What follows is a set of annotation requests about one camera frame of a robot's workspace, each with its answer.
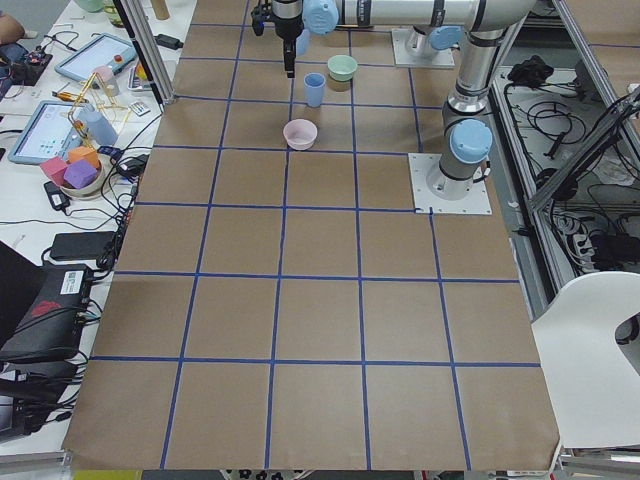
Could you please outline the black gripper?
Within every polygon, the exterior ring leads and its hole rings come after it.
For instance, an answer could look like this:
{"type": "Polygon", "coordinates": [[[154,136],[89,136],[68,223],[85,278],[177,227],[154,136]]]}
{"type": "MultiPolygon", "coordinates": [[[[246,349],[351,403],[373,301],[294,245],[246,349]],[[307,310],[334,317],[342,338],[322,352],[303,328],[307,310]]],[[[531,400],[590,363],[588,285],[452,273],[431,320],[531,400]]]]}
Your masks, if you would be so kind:
{"type": "Polygon", "coordinates": [[[295,77],[296,41],[302,34],[302,16],[293,18],[281,18],[273,15],[276,34],[283,40],[283,61],[286,76],[289,79],[295,77]]]}

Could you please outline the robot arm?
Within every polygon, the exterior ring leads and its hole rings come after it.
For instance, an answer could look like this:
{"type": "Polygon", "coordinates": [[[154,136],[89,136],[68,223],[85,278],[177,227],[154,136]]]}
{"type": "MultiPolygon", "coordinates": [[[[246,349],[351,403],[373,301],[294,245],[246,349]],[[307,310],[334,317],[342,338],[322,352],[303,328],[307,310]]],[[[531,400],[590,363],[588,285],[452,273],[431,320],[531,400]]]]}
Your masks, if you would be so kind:
{"type": "Polygon", "coordinates": [[[533,1],[260,1],[251,12],[257,36],[267,22],[282,39],[284,71],[295,76],[297,39],[304,31],[327,35],[338,26],[392,28],[395,64],[458,69],[446,114],[477,116],[533,1]]]}

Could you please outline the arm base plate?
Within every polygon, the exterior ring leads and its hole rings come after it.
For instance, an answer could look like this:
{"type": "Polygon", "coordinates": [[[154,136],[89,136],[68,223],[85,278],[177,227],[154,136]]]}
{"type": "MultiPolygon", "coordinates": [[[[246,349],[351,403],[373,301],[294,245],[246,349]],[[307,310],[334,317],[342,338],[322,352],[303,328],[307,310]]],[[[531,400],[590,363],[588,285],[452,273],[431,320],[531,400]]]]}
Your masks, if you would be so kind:
{"type": "Polygon", "coordinates": [[[441,154],[409,153],[414,211],[418,214],[491,215],[487,187],[475,178],[453,180],[440,169],[441,154]]]}
{"type": "Polygon", "coordinates": [[[394,28],[391,36],[397,67],[448,70],[455,67],[452,49],[434,49],[428,34],[414,28],[394,28]]]}

